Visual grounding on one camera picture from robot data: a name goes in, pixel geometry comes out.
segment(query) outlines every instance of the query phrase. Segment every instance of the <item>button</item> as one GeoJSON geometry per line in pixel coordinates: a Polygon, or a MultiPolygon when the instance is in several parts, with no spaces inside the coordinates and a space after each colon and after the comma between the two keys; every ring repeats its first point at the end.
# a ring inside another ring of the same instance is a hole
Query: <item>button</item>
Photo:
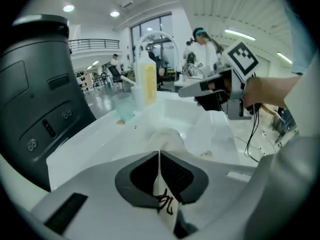
{"type": "Polygon", "coordinates": [[[29,151],[33,151],[38,147],[38,142],[36,141],[36,139],[32,138],[31,140],[29,140],[26,146],[29,151]]]}

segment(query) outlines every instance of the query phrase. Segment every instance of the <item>ceiling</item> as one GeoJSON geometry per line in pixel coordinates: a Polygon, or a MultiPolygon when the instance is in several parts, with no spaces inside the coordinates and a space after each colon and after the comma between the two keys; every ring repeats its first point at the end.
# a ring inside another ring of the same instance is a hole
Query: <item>ceiling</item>
{"type": "Polygon", "coordinates": [[[131,9],[122,9],[119,0],[32,0],[21,15],[56,14],[68,18],[70,24],[103,24],[114,29],[124,25],[136,15],[147,14],[152,8],[165,8],[180,2],[191,28],[204,27],[219,43],[230,45],[237,39],[225,29],[235,30],[256,38],[248,41],[252,48],[266,59],[279,59],[277,52],[291,58],[291,32],[285,14],[285,0],[143,0],[131,9]],[[73,4],[75,10],[63,12],[73,4]],[[120,16],[113,18],[110,12],[120,16]]]}
{"type": "Polygon", "coordinates": [[[291,31],[285,14],[285,0],[180,2],[191,28],[204,27],[222,44],[229,45],[236,39],[234,35],[224,32],[225,29],[230,29],[256,38],[256,41],[248,41],[248,44],[270,57],[277,58],[276,52],[291,56],[291,31]]]}
{"type": "Polygon", "coordinates": [[[66,17],[70,24],[105,24],[113,28],[117,27],[131,17],[159,5],[174,0],[146,0],[132,9],[122,9],[117,4],[118,0],[30,0],[29,4],[21,12],[28,14],[55,14],[66,17]],[[72,13],[64,12],[65,5],[72,4],[75,10],[72,13]],[[120,12],[117,18],[111,17],[113,10],[120,12]]]}

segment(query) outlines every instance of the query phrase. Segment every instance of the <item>faucet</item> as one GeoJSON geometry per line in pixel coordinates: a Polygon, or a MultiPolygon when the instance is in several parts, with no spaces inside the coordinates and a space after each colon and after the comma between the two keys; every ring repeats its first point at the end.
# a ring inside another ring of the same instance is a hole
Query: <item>faucet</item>
{"type": "Polygon", "coordinates": [[[174,49],[175,49],[175,55],[176,55],[176,58],[177,58],[177,68],[179,69],[180,68],[180,54],[179,54],[179,47],[178,47],[178,44],[177,42],[173,39],[173,37],[171,35],[169,35],[168,33],[165,33],[165,32],[162,32],[162,31],[150,31],[148,33],[145,33],[143,36],[141,36],[141,38],[139,39],[138,43],[136,44],[135,46],[135,67],[134,67],[134,74],[135,74],[135,81],[138,85],[140,85],[141,83],[139,82],[139,79],[138,79],[138,61],[140,59],[140,46],[142,45],[143,41],[151,36],[151,35],[156,35],[156,34],[160,34],[166,38],[169,38],[173,44],[174,44],[174,49]]]}

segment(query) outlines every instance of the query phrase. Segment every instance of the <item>white sink basin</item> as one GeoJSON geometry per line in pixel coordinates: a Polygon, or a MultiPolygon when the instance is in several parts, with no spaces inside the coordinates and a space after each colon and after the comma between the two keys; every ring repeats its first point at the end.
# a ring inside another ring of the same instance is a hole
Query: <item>white sink basin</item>
{"type": "Polygon", "coordinates": [[[116,124],[116,111],[98,119],[47,158],[51,189],[94,165],[147,150],[147,142],[159,129],[180,133],[188,152],[199,156],[211,151],[216,161],[239,164],[233,134],[223,112],[205,111],[193,98],[158,92],[155,104],[136,112],[125,125],[116,124]]]}

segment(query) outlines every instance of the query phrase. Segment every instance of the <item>ceiling light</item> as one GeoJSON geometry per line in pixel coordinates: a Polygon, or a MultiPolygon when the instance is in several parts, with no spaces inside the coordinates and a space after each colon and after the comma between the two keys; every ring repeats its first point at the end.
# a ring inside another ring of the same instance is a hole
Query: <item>ceiling light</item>
{"type": "Polygon", "coordinates": [[[75,7],[72,4],[68,4],[65,7],[63,7],[63,11],[66,13],[70,13],[75,9],[75,7]]]}
{"type": "Polygon", "coordinates": [[[286,56],[284,56],[282,53],[277,52],[276,54],[278,54],[281,58],[285,59],[287,62],[289,62],[290,64],[292,64],[292,61],[290,59],[288,59],[286,56]]]}
{"type": "Polygon", "coordinates": [[[252,41],[256,40],[254,37],[251,37],[251,36],[246,35],[246,34],[239,33],[237,31],[226,29],[224,32],[229,33],[229,34],[233,34],[233,35],[237,35],[237,36],[240,36],[240,37],[243,37],[243,38],[247,38],[247,39],[252,40],[252,41]]]}
{"type": "Polygon", "coordinates": [[[110,15],[112,17],[118,17],[120,15],[120,13],[118,11],[114,10],[113,12],[110,13],[110,15]]]}

